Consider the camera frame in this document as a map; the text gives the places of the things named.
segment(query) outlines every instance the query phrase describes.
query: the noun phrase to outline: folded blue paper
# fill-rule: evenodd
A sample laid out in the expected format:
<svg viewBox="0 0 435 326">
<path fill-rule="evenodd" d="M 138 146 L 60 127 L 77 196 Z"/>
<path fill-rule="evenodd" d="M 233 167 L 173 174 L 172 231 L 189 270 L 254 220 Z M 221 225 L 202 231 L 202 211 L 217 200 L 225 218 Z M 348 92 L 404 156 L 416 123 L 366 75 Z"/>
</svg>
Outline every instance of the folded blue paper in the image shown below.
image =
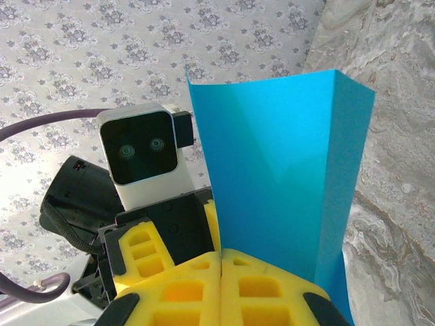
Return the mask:
<svg viewBox="0 0 435 326">
<path fill-rule="evenodd" d="M 342 245 L 374 92 L 339 71 L 189 87 L 222 248 L 318 284 L 352 322 Z"/>
</svg>

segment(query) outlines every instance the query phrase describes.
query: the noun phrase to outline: screw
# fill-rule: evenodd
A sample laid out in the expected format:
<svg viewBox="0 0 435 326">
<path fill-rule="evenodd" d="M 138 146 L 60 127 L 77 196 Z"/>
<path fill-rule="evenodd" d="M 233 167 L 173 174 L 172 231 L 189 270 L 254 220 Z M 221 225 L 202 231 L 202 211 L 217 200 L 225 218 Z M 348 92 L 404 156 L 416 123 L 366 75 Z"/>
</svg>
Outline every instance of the screw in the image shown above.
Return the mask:
<svg viewBox="0 0 435 326">
<path fill-rule="evenodd" d="M 143 211 L 139 214 L 140 219 L 146 219 L 148 217 L 148 211 Z"/>
<path fill-rule="evenodd" d="M 172 209 L 172 204 L 170 202 L 167 202 L 166 204 L 163 204 L 163 209 L 166 212 L 169 212 Z"/>
<path fill-rule="evenodd" d="M 172 233 L 172 234 L 174 234 L 174 233 L 177 233 L 178 232 L 178 225 L 177 224 L 173 224 L 173 225 L 171 225 L 170 227 L 169 227 L 169 232 L 170 233 Z"/>
</svg>

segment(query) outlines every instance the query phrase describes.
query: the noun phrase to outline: yellow foam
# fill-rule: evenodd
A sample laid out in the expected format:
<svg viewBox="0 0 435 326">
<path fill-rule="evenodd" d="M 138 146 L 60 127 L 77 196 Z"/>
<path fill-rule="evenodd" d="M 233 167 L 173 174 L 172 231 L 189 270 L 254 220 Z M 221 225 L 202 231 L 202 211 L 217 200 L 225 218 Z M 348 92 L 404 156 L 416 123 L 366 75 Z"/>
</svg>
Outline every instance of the yellow foam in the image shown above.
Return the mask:
<svg viewBox="0 0 435 326">
<path fill-rule="evenodd" d="M 220 275 L 213 251 L 137 283 L 118 296 L 140 297 L 125 326 L 220 326 Z"/>
<path fill-rule="evenodd" d="M 329 299 L 317 285 L 285 270 L 240 251 L 222 251 L 221 325 L 318 325 L 306 292 Z"/>
<path fill-rule="evenodd" d="M 208 203 L 204 205 L 204 211 L 209 224 L 211 240 L 213 241 L 213 248 L 216 251 L 220 251 L 219 223 L 214 200 L 209 200 Z"/>
<path fill-rule="evenodd" d="M 126 273 L 114 276 L 116 293 L 174 267 L 171 255 L 151 221 L 132 227 L 118 242 Z"/>
</svg>

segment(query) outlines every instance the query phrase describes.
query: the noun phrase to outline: camera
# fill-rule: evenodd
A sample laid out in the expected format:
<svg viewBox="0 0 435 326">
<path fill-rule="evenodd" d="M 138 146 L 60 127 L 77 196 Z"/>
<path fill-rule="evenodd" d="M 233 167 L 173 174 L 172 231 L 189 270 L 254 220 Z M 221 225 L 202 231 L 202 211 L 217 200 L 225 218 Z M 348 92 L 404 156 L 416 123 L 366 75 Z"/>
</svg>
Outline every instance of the camera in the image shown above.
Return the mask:
<svg viewBox="0 0 435 326">
<path fill-rule="evenodd" d="M 191 117 L 174 108 L 147 103 L 97 116 L 109 173 L 126 211 L 194 190 L 181 149 L 191 145 L 181 141 L 187 134 L 193 143 Z"/>
</svg>

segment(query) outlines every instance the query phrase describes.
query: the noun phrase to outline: patterned wallpaper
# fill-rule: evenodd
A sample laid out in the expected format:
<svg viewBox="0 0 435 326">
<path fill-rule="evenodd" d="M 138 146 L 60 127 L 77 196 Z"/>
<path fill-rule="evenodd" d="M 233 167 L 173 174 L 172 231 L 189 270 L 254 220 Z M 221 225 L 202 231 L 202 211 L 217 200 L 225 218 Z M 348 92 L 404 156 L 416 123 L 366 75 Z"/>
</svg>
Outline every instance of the patterned wallpaper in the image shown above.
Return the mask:
<svg viewBox="0 0 435 326">
<path fill-rule="evenodd" d="M 0 128 L 45 113 L 147 101 L 191 109 L 194 83 L 244 82 L 302 71 L 322 0 L 0 0 Z M 201 142 L 185 150 L 209 184 Z M 77 251 L 38 224 L 60 165 L 105 166 L 88 119 L 23 132 L 0 146 L 0 266 L 20 284 Z"/>
</svg>

